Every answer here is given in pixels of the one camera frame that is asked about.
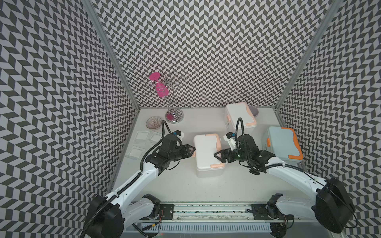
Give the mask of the white first aid box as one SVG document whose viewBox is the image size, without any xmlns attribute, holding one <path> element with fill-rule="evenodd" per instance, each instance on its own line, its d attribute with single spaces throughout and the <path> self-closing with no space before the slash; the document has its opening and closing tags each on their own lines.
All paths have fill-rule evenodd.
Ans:
<svg viewBox="0 0 381 238">
<path fill-rule="evenodd" d="M 245 134 L 252 134 L 257 120 L 245 102 L 228 104 L 225 107 L 224 119 L 228 132 L 235 132 L 237 121 L 242 118 Z"/>
<path fill-rule="evenodd" d="M 214 154 L 222 149 L 218 134 L 196 135 L 193 139 L 196 159 L 196 174 L 199 178 L 218 177 L 223 174 L 226 163 L 215 158 Z"/>
</svg>

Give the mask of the blue first aid kit box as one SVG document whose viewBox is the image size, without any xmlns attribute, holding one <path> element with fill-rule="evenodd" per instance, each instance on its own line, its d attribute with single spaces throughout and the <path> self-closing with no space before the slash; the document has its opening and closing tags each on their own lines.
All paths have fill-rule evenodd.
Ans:
<svg viewBox="0 0 381 238">
<path fill-rule="evenodd" d="M 293 166 L 304 158 L 296 133 L 291 128 L 269 127 L 262 136 L 262 148 Z"/>
</svg>

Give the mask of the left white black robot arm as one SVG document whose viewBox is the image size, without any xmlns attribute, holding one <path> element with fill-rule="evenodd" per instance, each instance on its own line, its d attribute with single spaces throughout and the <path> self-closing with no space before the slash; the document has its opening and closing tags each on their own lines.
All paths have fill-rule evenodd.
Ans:
<svg viewBox="0 0 381 238">
<path fill-rule="evenodd" d="M 190 158 L 195 147 L 184 144 L 183 132 L 171 131 L 161 122 L 162 135 L 143 155 L 139 170 L 106 196 L 95 196 L 88 207 L 81 238 L 119 238 L 125 228 L 144 217 L 158 216 L 160 200 L 151 194 L 137 202 L 134 199 L 153 180 L 168 169 L 171 162 Z"/>
</svg>

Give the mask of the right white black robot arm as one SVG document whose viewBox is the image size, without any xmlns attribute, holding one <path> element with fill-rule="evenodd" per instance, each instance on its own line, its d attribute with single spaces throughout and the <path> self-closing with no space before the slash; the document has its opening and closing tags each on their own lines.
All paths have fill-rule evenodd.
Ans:
<svg viewBox="0 0 381 238">
<path fill-rule="evenodd" d="M 289 198 L 282 193 L 272 195 L 265 209 L 270 219 L 288 215 L 315 219 L 327 230 L 340 234 L 348 228 L 351 218 L 356 219 L 355 206 L 343 182 L 336 178 L 324 179 L 286 163 L 267 150 L 260 150 L 244 129 L 225 135 L 229 149 L 220 149 L 214 157 L 222 163 L 245 161 L 253 175 L 262 173 L 275 176 L 303 192 L 307 199 Z"/>
</svg>

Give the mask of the small clear glass bowl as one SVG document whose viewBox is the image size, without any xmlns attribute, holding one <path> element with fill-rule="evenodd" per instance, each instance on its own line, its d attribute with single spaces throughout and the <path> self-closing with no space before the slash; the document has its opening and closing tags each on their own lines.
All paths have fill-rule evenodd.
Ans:
<svg viewBox="0 0 381 238">
<path fill-rule="evenodd" d="M 157 116 L 151 117 L 146 121 L 145 125 L 149 130 L 158 130 L 159 128 L 161 128 L 162 119 Z"/>
</svg>

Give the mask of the small grey round bowl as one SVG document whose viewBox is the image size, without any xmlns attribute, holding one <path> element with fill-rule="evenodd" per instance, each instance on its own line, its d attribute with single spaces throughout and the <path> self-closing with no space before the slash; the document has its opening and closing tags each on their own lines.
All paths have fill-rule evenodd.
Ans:
<svg viewBox="0 0 381 238">
<path fill-rule="evenodd" d="M 259 115 L 259 109 L 257 107 L 249 106 L 249 109 L 255 118 Z"/>
</svg>

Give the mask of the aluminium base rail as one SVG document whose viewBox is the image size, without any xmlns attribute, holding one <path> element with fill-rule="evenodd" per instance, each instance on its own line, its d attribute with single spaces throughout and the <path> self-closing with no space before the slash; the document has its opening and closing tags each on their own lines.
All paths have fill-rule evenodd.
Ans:
<svg viewBox="0 0 381 238">
<path fill-rule="evenodd" d="M 266 202 L 163 202 L 162 222 L 274 222 L 294 217 L 296 223 L 318 223 L 296 212 L 268 208 Z"/>
</svg>

